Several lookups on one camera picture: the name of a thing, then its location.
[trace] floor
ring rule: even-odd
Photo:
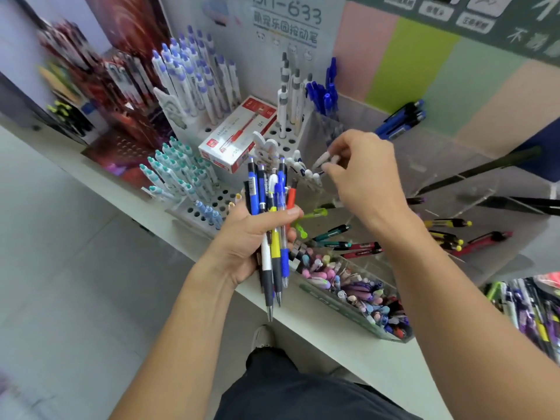
[[[0,382],[4,375],[17,384],[18,407],[35,414],[14,403],[11,410],[22,419],[107,418],[192,261],[20,141],[0,141],[0,174],[10,177],[0,180]],[[264,311],[234,296],[208,419],[244,372],[264,322]],[[275,330],[301,370],[337,366],[283,326]],[[0,398],[0,418],[7,406]]]

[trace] right hand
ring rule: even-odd
[[[323,164],[323,170],[336,184],[345,207],[364,224],[377,228],[411,212],[390,141],[374,133],[348,130],[332,142],[328,151],[342,159],[340,165]]]

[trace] hand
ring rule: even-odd
[[[364,224],[376,228],[410,212],[402,192],[393,144],[374,133],[348,130],[328,149],[341,156],[340,165],[323,164],[340,200]]]
[[[256,269],[253,254],[259,248],[263,235],[273,228],[289,224],[303,216],[299,207],[288,211],[265,212],[250,215],[244,202],[230,210],[222,228],[210,244],[202,259],[217,264],[222,275],[227,276],[234,288],[254,273]],[[290,228],[288,245],[296,239],[296,230]]]

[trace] pastel wall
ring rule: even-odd
[[[420,126],[489,157],[509,153],[560,117],[554,66],[354,1],[339,30],[341,93],[387,113],[423,98]]]

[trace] shoe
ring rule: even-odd
[[[253,344],[251,345],[251,352],[256,348],[274,348],[276,346],[276,337],[272,327],[263,324],[255,330],[253,335]]]
[[[368,385],[365,381],[363,381],[361,378],[359,378],[358,376],[356,376],[354,373],[350,372],[350,370],[347,370],[346,368],[344,368],[343,366],[339,366],[337,368],[335,368],[334,370],[332,370],[329,373],[330,377],[336,377],[338,379],[342,379],[342,380],[346,380],[352,383],[359,383],[361,385]]]

